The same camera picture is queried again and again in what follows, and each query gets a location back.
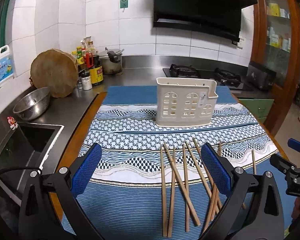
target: green wall switch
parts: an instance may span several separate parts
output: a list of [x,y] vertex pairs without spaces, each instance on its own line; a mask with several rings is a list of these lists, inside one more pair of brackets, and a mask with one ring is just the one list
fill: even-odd
[[128,8],[128,0],[120,0],[120,8]]

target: toaster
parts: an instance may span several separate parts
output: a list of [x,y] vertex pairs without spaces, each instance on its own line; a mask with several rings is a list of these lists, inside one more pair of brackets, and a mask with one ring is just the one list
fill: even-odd
[[260,90],[270,90],[276,72],[266,68],[264,65],[251,61],[248,66],[247,80]]

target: blue patterned tablecloth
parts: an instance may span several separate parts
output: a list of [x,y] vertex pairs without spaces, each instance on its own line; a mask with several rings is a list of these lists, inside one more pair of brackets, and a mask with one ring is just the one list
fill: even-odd
[[[276,179],[284,209],[285,227],[291,223],[294,197],[287,196],[284,175],[269,163],[277,153],[272,140],[253,115],[232,97],[227,87],[217,87],[218,100],[211,124],[202,127],[166,128],[155,125],[156,86],[110,87],[96,114],[79,155],[92,143],[102,146],[103,155],[85,192],[77,197],[83,210],[106,240],[161,239],[162,200],[160,144],[176,147],[176,164],[183,178],[182,143],[188,140],[204,175],[205,171],[192,142],[208,141],[217,149],[222,141],[222,155],[232,165],[252,173],[251,150],[255,150],[257,172],[270,170]],[[194,162],[187,153],[190,198],[203,223],[209,205]],[[167,203],[170,201],[171,168],[164,157]],[[221,201],[226,197],[220,195]],[[250,196],[245,202],[248,205]],[[66,217],[64,228],[73,232]],[[173,239],[197,239],[201,227],[190,222],[185,230],[185,201],[177,188],[175,195]]]

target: wooden table edge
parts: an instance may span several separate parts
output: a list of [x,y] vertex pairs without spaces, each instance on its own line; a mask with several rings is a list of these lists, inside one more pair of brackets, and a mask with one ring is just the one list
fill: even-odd
[[[93,118],[95,117],[105,97],[106,97],[106,92],[102,92],[98,94],[97,97],[92,101],[92,103],[88,107],[86,113],[84,114],[77,128],[72,134],[66,146],[66,149],[62,154],[62,157],[59,161],[56,171],[58,171],[61,167],[69,167],[73,163],[73,161],[78,157],[80,148],[84,142],[85,137],[87,136]],[[58,200],[57,194],[50,193],[50,198],[53,207],[55,209],[55,212],[59,220],[61,221],[63,216],[63,210]]]

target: green cabinet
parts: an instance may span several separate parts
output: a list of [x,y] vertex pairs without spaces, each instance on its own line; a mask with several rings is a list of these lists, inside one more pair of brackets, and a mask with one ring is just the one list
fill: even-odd
[[248,110],[263,123],[271,109],[273,99],[247,99],[239,98],[240,103],[243,104]]

